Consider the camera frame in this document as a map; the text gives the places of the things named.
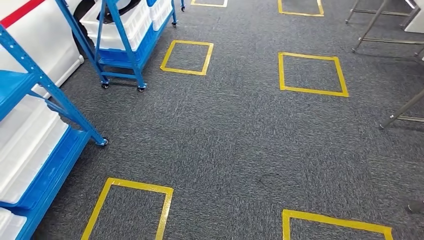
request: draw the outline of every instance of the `white plastic bin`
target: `white plastic bin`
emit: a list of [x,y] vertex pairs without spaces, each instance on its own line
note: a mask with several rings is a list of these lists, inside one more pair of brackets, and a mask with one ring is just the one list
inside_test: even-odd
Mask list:
[[0,202],[19,201],[67,127],[42,99],[29,95],[0,121],[1,138],[13,140],[0,144]]
[[27,218],[0,207],[0,239],[15,240]]
[[[160,6],[160,10],[157,10],[155,8],[155,5],[158,3]],[[172,12],[173,8],[172,8],[172,4],[170,0],[159,0],[155,3],[155,5],[153,5],[152,7],[155,9],[150,11],[150,17],[153,22],[153,30],[158,31],[162,27],[162,25],[165,23],[165,20],[167,19],[169,14]]]
[[[143,19],[139,21],[137,31],[135,31],[133,35],[130,35],[128,37],[129,45],[131,46],[133,52],[135,52],[139,47],[151,24],[152,20],[150,19],[150,16],[148,14],[145,14]],[[89,34],[88,37],[93,41],[94,45],[97,43],[97,34]],[[116,37],[103,37],[102,35],[100,39],[100,48],[125,50],[124,44],[119,35]]]
[[[81,18],[81,20],[79,20],[79,22],[84,25],[85,29],[87,29],[87,34],[89,36],[97,37],[99,32],[99,20],[97,20],[97,16],[99,15],[101,8],[102,0],[98,0]],[[149,6],[147,5],[146,0],[141,0],[137,6],[120,16],[123,28],[125,29],[125,33],[128,38],[136,34],[139,30],[138,26],[140,25],[140,21],[142,21],[146,15],[149,15]],[[103,24],[101,29],[101,38],[120,39],[117,26],[114,22]]]
[[170,3],[171,3],[171,0],[157,0],[153,4],[153,6],[149,7],[150,18],[151,19],[157,18],[157,16],[163,12],[163,10],[165,9],[165,6],[167,6],[167,4],[170,4]]

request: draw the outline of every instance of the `yellow tape square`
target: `yellow tape square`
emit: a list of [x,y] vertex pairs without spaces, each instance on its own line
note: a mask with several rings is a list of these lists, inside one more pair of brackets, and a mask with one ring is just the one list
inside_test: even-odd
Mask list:
[[[175,47],[175,44],[194,44],[194,45],[209,46],[209,49],[207,50],[207,54],[206,54],[206,59],[204,60],[202,70],[201,71],[192,71],[192,70],[184,70],[184,69],[167,67],[167,62],[170,59],[170,56],[171,56],[172,50]],[[163,71],[180,73],[180,74],[206,75],[206,71],[208,70],[209,62],[211,61],[211,55],[212,55],[213,49],[214,49],[214,44],[209,43],[209,42],[173,40],[171,42],[171,45],[168,48],[168,51],[165,54],[165,58],[163,59],[162,64],[160,65],[160,69],[162,69]]]
[[[340,86],[341,86],[341,92],[286,86],[284,81],[284,60],[283,60],[284,56],[334,61],[335,69],[338,75],[338,81],[340,82]],[[305,55],[305,54],[290,53],[290,52],[279,52],[278,53],[278,69],[279,69],[280,90],[288,90],[288,91],[310,93],[310,94],[323,94],[323,95],[331,95],[331,96],[337,96],[337,97],[349,97],[348,88],[346,87],[346,83],[345,83],[345,77],[343,76],[343,72],[342,72],[342,67],[340,65],[339,58],[336,56],[315,56],[315,55]]]
[[94,225],[96,224],[97,218],[99,217],[100,210],[102,209],[103,204],[105,203],[106,196],[108,195],[109,190],[112,185],[127,187],[132,189],[145,190],[150,192],[156,192],[165,194],[165,200],[163,201],[162,213],[160,215],[159,225],[157,226],[156,237],[155,240],[161,240],[164,236],[165,225],[167,224],[168,213],[170,211],[172,194],[174,189],[167,186],[159,186],[153,184],[147,184],[136,181],[128,181],[123,179],[117,179],[109,177],[104,184],[103,190],[98,197],[97,203],[93,209],[93,212],[88,220],[87,226],[85,227],[84,233],[82,234],[82,240],[88,240],[90,238],[90,234],[93,231]]
[[289,14],[289,15],[298,15],[298,16],[307,16],[307,17],[324,17],[324,9],[321,0],[316,0],[318,3],[319,14],[311,14],[311,13],[301,13],[301,12],[291,12],[291,11],[283,11],[283,0],[278,1],[278,12],[280,14]]
[[310,212],[294,211],[283,209],[281,212],[282,217],[282,240],[290,240],[290,219],[302,219],[323,224],[332,224],[341,227],[347,227],[352,229],[365,230],[369,232],[379,233],[384,235],[385,240],[393,240],[392,228],[388,226],[367,223],[363,221],[353,221],[339,219],[335,217],[329,217],[319,215]]
[[228,0],[224,0],[224,3],[222,5],[218,5],[218,4],[206,4],[206,3],[196,3],[196,0],[191,0],[191,5],[205,6],[205,7],[226,8],[227,7],[227,3],[228,3]]

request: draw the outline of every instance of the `gray carpet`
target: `gray carpet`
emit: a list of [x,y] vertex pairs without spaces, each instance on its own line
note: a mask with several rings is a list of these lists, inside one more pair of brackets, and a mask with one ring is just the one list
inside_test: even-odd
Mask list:
[[[286,1],[287,11],[318,12],[314,0]],[[378,128],[424,87],[424,67],[412,58],[419,47],[365,42],[351,53],[372,17],[357,13],[346,25],[352,4],[324,0],[325,17],[279,14],[276,0],[188,5],[178,11],[178,27],[167,27],[157,43],[143,71],[144,93],[131,82],[104,90],[83,64],[62,89],[110,145],[87,145],[36,239],[81,238],[113,177],[174,189],[164,239],[281,240],[281,211],[290,209],[381,224],[393,228],[395,240],[422,240],[424,214],[403,207],[424,199],[424,126],[397,121]],[[390,8],[409,11],[396,4]],[[382,16],[369,36],[423,39],[403,32],[402,20]],[[214,43],[206,76],[160,70],[172,40]],[[178,46],[168,64],[198,70],[204,52]],[[278,52],[339,57],[350,97],[281,91]],[[294,57],[286,63],[291,87],[340,90],[331,64]],[[408,114],[423,116],[424,107]],[[162,202],[159,193],[113,187],[91,238],[153,239]],[[290,226],[293,240],[384,239],[306,220]]]

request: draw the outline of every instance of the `metal chair leg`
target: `metal chair leg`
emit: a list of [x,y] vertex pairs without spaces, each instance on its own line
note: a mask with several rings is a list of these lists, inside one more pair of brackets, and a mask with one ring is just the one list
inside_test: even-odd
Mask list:
[[401,116],[404,112],[406,112],[409,108],[411,108],[412,106],[414,106],[419,100],[421,100],[424,97],[424,89],[418,93],[417,95],[415,95],[411,100],[409,100],[405,105],[403,105],[398,111],[396,111],[393,115],[390,116],[389,119],[387,119],[386,121],[384,121],[382,124],[380,124],[380,127],[382,129],[384,129],[385,127],[387,127],[389,124],[393,123],[396,119],[399,118],[399,116]]
[[377,10],[377,12],[375,13],[374,17],[372,18],[371,22],[368,24],[368,27],[366,28],[365,33],[362,35],[362,37],[359,38],[359,42],[357,43],[357,45],[354,48],[352,48],[352,52],[353,53],[355,53],[357,51],[357,49],[361,45],[362,41],[367,36],[367,34],[371,30],[371,28],[374,26],[374,23],[376,23],[377,19],[382,14],[383,9],[386,7],[386,5],[389,3],[389,1],[390,0],[384,0],[383,1],[383,3],[381,4],[380,8]]
[[415,53],[415,56],[420,55],[423,51],[424,51],[424,47],[423,47],[423,48],[421,48],[421,50],[420,50],[419,52],[416,52],[416,53]]
[[351,19],[352,15],[354,14],[355,9],[357,9],[357,6],[358,6],[359,2],[360,2],[360,0],[356,0],[355,1],[355,4],[352,7],[352,9],[350,9],[349,17],[346,20],[344,20],[346,24],[349,23],[349,20]]
[[406,210],[412,214],[418,214],[424,211],[424,201],[411,201]]
[[410,21],[412,20],[412,18],[415,17],[415,15],[417,14],[418,10],[420,10],[420,8],[418,6],[415,6],[415,8],[412,9],[412,11],[410,12],[410,14],[400,24],[400,26],[401,27],[406,27],[410,23]]

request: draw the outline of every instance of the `blue shelving unit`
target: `blue shelving unit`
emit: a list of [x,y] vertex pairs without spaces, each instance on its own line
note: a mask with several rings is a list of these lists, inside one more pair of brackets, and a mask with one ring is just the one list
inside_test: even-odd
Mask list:
[[[100,17],[99,17],[99,27],[98,27],[98,34],[97,34],[97,43],[96,43],[96,49],[95,52],[93,52],[90,48],[89,43],[87,42],[84,34],[81,32],[81,29],[78,27],[78,23],[75,21],[72,14],[69,12],[67,8],[67,4],[65,0],[56,0],[60,10],[62,11],[63,15],[65,16],[67,22],[69,23],[73,34],[75,35],[76,39],[80,43],[82,49],[87,55],[88,60],[92,63],[94,69],[96,70],[97,74],[100,76],[101,86],[104,89],[109,88],[109,79],[107,77],[118,77],[118,78],[127,78],[137,81],[137,90],[139,92],[144,92],[146,89],[146,83],[143,79],[142,70],[145,66],[147,60],[150,57],[150,54],[152,53],[153,48],[155,47],[156,43],[158,42],[158,39],[162,35],[162,32],[164,31],[164,28],[166,24],[168,23],[170,17],[172,16],[172,26],[177,26],[177,15],[175,11],[175,4],[174,0],[172,1],[172,11],[167,17],[165,23],[161,26],[159,31],[156,31],[154,34],[154,40],[151,41],[151,44],[148,46],[147,52],[148,54],[144,54],[141,59],[137,60],[134,52],[131,49],[130,42],[128,41],[127,34],[125,33],[124,26],[122,24],[118,8],[116,3],[118,0],[99,0],[102,1],[101,11],[100,11]],[[99,45],[100,45],[100,39],[102,34],[102,25],[103,25],[103,17],[105,9],[107,8],[110,11],[110,14],[112,16],[112,19],[116,25],[116,28],[118,30],[118,33],[122,39],[122,43],[125,47],[126,54],[128,55],[129,61],[109,61],[104,60],[98,57],[98,51],[99,51]],[[181,10],[185,9],[184,0],[181,1]],[[110,72],[105,71],[104,66],[111,66],[111,67],[117,67],[117,68],[126,68],[126,69],[132,69],[133,74],[123,74],[118,72]]]
[[91,125],[65,94],[40,69],[33,59],[9,35],[0,24],[0,44],[26,69],[28,73],[0,70],[0,121],[26,95],[38,96],[31,91],[35,84],[44,87],[59,103],[45,100],[54,111],[77,123],[81,130],[70,126],[56,145],[41,170],[16,204],[0,203],[16,215],[27,220],[17,239],[28,240],[37,228],[66,177],[80,156],[89,139],[105,146],[108,140]]

